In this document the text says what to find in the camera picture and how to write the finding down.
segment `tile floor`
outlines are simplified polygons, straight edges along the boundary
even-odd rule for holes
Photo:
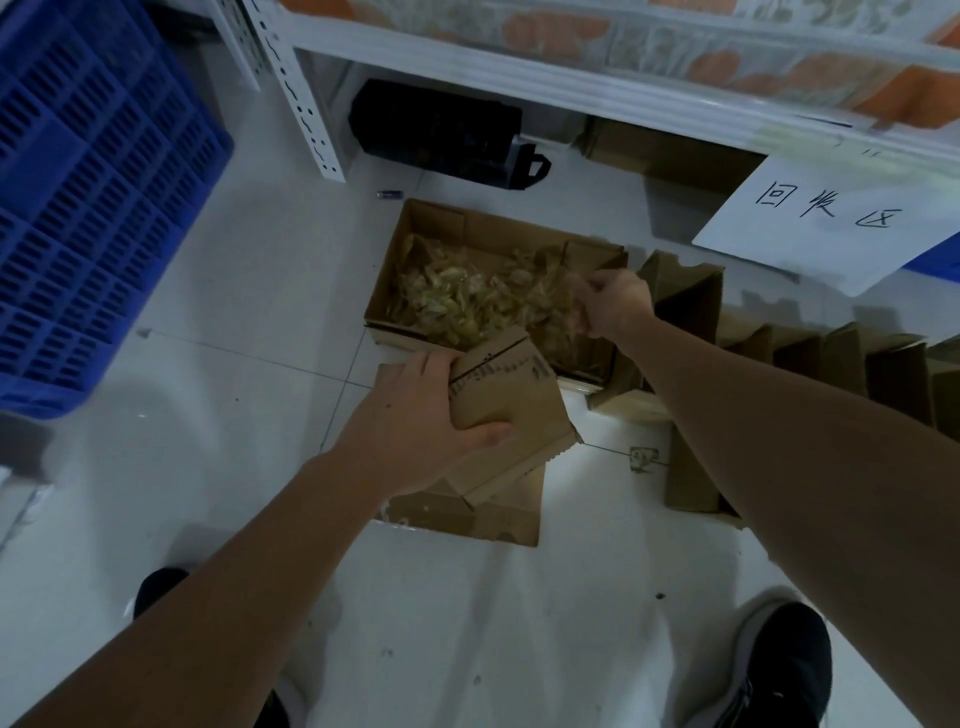
[[[203,559],[329,447],[399,356],[362,326],[399,211],[376,189],[723,260],[728,303],[784,323],[955,332],[960,286],[899,273],[851,302],[692,250],[676,241],[705,213],[677,190],[574,155],[522,193],[373,158],[325,182],[275,87],[218,88],[235,158],[103,383],[54,423],[58,487],[0,556],[0,725],[127,623],[144,575]],[[364,530],[291,665],[312,726],[668,727],[722,688],[735,626],[787,579],[751,533],[665,510],[663,469],[631,473],[629,447],[666,457],[666,430],[566,402],[587,443],[548,466],[539,548]],[[833,636],[829,728],[916,726]]]

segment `blue plastic crate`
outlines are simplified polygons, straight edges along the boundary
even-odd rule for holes
[[[960,283],[960,232],[903,266],[917,273]]]
[[[0,15],[0,409],[96,386],[233,142],[138,0]]]

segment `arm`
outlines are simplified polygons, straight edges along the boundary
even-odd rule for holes
[[[579,328],[634,360],[783,571],[924,725],[955,724],[960,447],[671,327],[632,273],[574,285]]]
[[[253,725],[310,608],[380,504],[509,437],[509,425],[450,424],[452,360],[414,354],[390,368],[333,450],[307,462],[196,573],[15,728]]]

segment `sign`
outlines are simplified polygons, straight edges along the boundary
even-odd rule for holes
[[[958,231],[958,180],[838,137],[781,147],[693,242],[858,296]]]

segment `sneaker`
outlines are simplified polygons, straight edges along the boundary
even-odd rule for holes
[[[160,601],[183,579],[190,575],[186,569],[164,567],[143,580],[133,601],[133,618],[137,619]],[[253,728],[305,728],[306,702],[300,691],[282,675],[267,696]]]
[[[820,615],[799,601],[767,604],[740,627],[727,694],[684,728],[815,728],[832,682]]]

